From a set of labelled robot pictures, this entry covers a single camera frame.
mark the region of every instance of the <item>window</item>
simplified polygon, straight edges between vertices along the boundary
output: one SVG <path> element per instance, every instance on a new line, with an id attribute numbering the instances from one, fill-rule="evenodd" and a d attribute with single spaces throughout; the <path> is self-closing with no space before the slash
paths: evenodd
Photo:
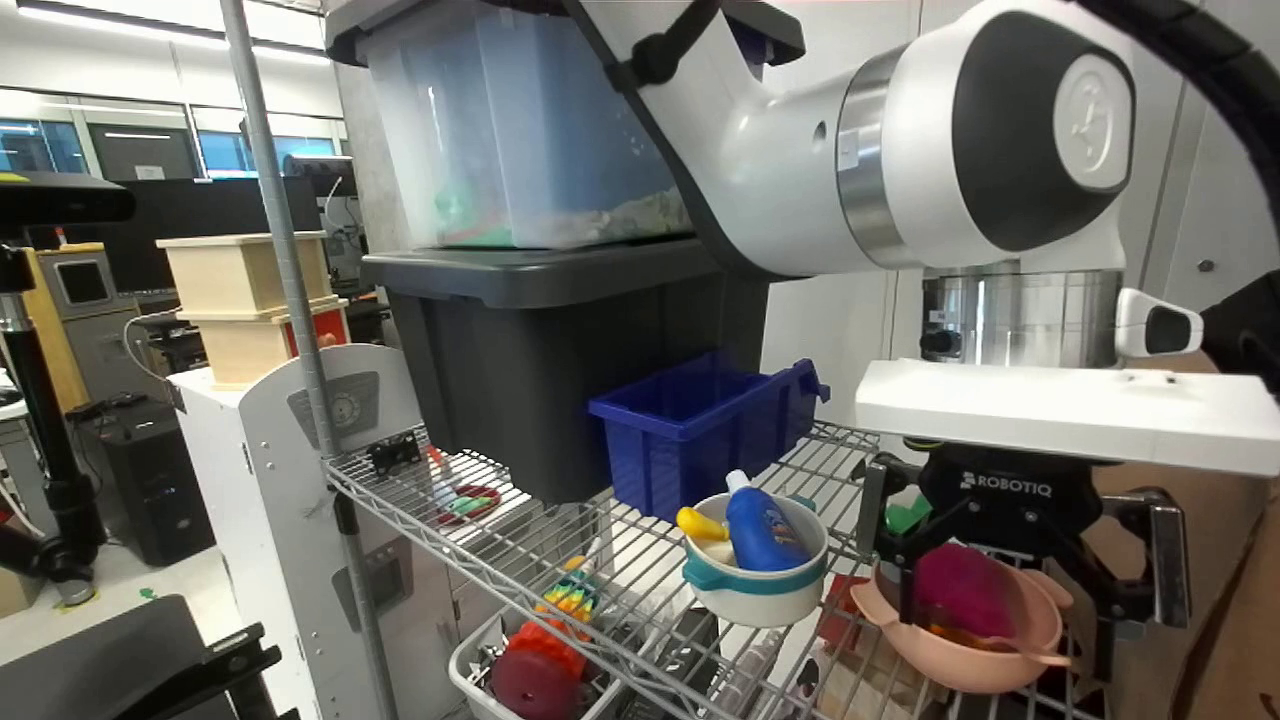
<path id="1" fill-rule="evenodd" d="M 203 171 L 252 171 L 252 157 L 241 133 L 201 133 Z M 337 157 L 327 134 L 275 134 L 275 165 L 285 157 Z"/>
<path id="2" fill-rule="evenodd" d="M 203 171 L 252 171 L 241 133 L 201 133 Z"/>
<path id="3" fill-rule="evenodd" d="M 275 165 L 285 167 L 285 157 L 337 157 L 327 134 L 275 134 Z"/>
<path id="4" fill-rule="evenodd" d="M 0 119 L 0 171 L 88 171 L 78 123 Z"/>

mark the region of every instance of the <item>green object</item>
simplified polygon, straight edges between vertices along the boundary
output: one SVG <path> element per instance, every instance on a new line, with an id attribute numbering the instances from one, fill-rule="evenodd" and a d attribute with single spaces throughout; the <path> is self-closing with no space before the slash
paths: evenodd
<path id="1" fill-rule="evenodd" d="M 744 594 L 783 594 L 810 587 L 812 581 L 829 577 L 829 562 L 812 562 L 796 577 L 755 581 L 755 577 L 727 577 L 699 554 L 683 552 L 683 583 L 699 590 L 744 590 Z"/>
<path id="2" fill-rule="evenodd" d="M 929 521 L 929 511 L 931 511 L 929 495 L 918 482 L 909 482 L 884 500 L 884 527 L 891 537 L 909 537 L 918 522 Z"/>
<path id="3" fill-rule="evenodd" d="M 481 495 L 461 495 L 461 500 L 455 500 L 455 511 L 461 511 L 461 515 L 473 515 L 473 511 L 481 511 L 481 509 L 483 509 Z"/>
<path id="4" fill-rule="evenodd" d="M 435 218 L 442 218 L 446 226 L 475 224 L 475 202 L 473 202 L 473 197 L 461 190 L 461 187 L 435 190 Z"/>

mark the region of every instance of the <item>black storage bin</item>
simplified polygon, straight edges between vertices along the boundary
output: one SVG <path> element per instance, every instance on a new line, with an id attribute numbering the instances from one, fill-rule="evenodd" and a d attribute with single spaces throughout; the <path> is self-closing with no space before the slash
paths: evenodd
<path id="1" fill-rule="evenodd" d="M 164 566 L 212 543 L 192 456 L 170 403 L 106 401 L 78 409 L 69 427 L 106 522 L 123 547 Z"/>
<path id="2" fill-rule="evenodd" d="M 475 448 L 537 500 L 607 486 L 590 401 L 699 351 L 755 372 L 764 280 L 699 239 L 593 253 L 367 254 L 442 448 Z"/>

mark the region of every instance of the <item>metal pole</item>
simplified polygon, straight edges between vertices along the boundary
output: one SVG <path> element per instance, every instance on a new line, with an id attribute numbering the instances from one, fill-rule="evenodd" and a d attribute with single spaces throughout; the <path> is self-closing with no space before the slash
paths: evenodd
<path id="1" fill-rule="evenodd" d="M 266 83 L 256 72 L 252 39 L 247 39 L 246 0 L 219 0 L 219 3 L 225 3 L 225 24 L 230 24 L 232 72 L 236 72 L 241 100 L 246 100 L 246 127 L 247 127 L 247 143 L 252 143 L 256 187 L 266 190 L 266 211 L 267 211 L 271 248 L 275 248 L 275 263 L 282 263 L 282 289 L 288 300 L 288 321 L 291 321 L 291 334 L 296 334 L 296 351 L 299 351 L 299 369 L 306 369 L 306 385 L 307 385 L 322 456 L 327 464 L 327 458 L 337 458 L 337 440 L 333 440 L 333 421 L 327 421 L 326 369 L 322 369 L 322 347 L 316 347 L 316 330 L 313 330 L 307 289 L 306 289 L 306 275 L 296 263 L 291 217 L 288 217 L 285 181 L 275 167 L 267 100 L 266 100 Z M 367 594 L 362 537 L 355 537 L 355 527 L 340 527 L 340 537 L 346 537 L 346 558 L 351 572 L 351 594 L 355 594 L 355 610 L 362 610 L 362 641 L 372 661 L 372 685 L 377 685 L 372 713 L 377 713 L 377 720 L 397 720 L 393 672 L 387 672 L 386 637 L 379 637 L 372 594 Z"/>

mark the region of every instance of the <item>white shelf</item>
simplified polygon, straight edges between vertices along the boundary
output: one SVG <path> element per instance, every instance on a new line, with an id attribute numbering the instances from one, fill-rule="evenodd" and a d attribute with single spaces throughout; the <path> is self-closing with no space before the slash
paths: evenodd
<path id="1" fill-rule="evenodd" d="M 804 436 L 781 464 L 760 472 L 755 479 L 773 495 L 810 500 L 821 509 L 831 532 L 831 577 L 857 577 L 864 572 L 857 552 L 857 521 L 861 521 L 861 479 L 857 464 L 868 453 L 868 436 L 817 425 L 812 436 Z M 527 495 L 513 482 L 513 474 L 475 456 L 461 453 L 451 458 L 461 482 L 483 482 L 504 495 L 504 504 L 523 504 Z M 426 552 L 442 554 L 481 587 L 487 587 L 495 600 L 504 600 L 517 610 L 532 610 L 546 587 L 561 577 L 561 562 L 573 554 L 590 554 L 593 572 L 600 581 L 600 607 L 598 615 L 629 618 L 629 627 L 656 637 L 647 641 L 653 650 L 631 656 L 626 637 L 605 637 L 598 627 L 585 627 L 581 637 L 565 637 L 575 650 L 598 661 L 605 672 L 621 675 L 629 687 L 647 694 L 674 714 L 727 714 L 716 713 L 703 694 L 703 687 L 689 687 L 683 675 L 669 675 L 656 664 L 656 650 L 675 637 L 675 615 L 683 607 L 698 607 L 698 594 L 683 587 L 683 543 L 679 532 L 666 521 L 640 515 L 629 504 L 617 504 L 611 495 L 598 495 L 575 509 L 561 509 L 565 515 L 558 522 L 521 527 L 504 521 L 504 511 L 494 511 L 475 522 L 451 522 L 435 511 L 429 482 L 421 467 L 377 474 L 367 458 L 350 456 L 333 467 L 333 482 L 351 495 L 366 511 L 379 515 L 407 540 L 418 540 Z M 1072 685 L 1065 685 L 1056 694 L 1046 690 L 1019 690 L 1016 705 L 1010 701 L 962 701 L 943 687 L 931 687 L 918 679 L 898 656 L 889 656 L 889 642 L 879 630 L 873 630 L 861 615 L 849 615 L 840 607 L 824 607 L 829 615 L 849 618 L 853 630 L 837 641 L 831 656 L 857 656 L 857 666 L 849 666 L 840 694 L 821 714 L 1010 714 L 1012 709 L 1024 714 L 1087 714 L 1082 709 L 1070 709 L 1065 694 L 1072 694 Z M 760 685 L 760 701 L 753 714 L 817 714 L 817 709 L 804 709 L 787 694 L 796 687 L 796 675 L 804 666 L 804 656 L 817 649 L 817 618 L 787 627 L 783 650 L 767 675 L 753 675 Z M 720 618 L 720 649 L 698 649 L 703 664 L 716 664 L 720 672 L 744 672 L 740 649 L 749 649 L 760 630 L 736 627 Z"/>

